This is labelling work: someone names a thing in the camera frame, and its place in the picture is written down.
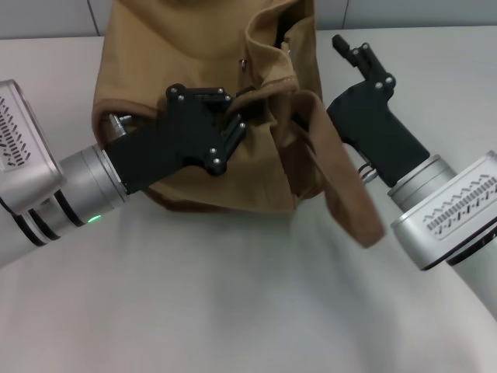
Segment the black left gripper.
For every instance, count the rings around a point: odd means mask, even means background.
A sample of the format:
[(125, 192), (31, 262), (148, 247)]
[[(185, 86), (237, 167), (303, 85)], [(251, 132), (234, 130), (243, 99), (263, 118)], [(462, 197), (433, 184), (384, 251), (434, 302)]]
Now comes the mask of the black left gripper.
[(245, 138), (247, 124), (235, 114), (219, 131), (216, 114), (225, 113), (236, 97), (254, 90), (251, 85), (233, 96), (221, 87), (170, 86), (156, 119), (105, 146), (126, 192), (144, 190), (187, 166), (198, 166), (212, 176), (224, 174)]

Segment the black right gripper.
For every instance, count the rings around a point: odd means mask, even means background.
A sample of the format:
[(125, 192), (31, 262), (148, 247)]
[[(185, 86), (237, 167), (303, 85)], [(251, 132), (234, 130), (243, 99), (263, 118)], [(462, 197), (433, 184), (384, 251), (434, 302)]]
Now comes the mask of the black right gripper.
[(357, 68), (365, 81), (349, 87), (328, 107), (342, 141), (352, 146), (389, 187), (430, 157), (429, 151), (390, 111), (396, 86), (368, 43), (351, 48), (336, 34), (333, 48)]

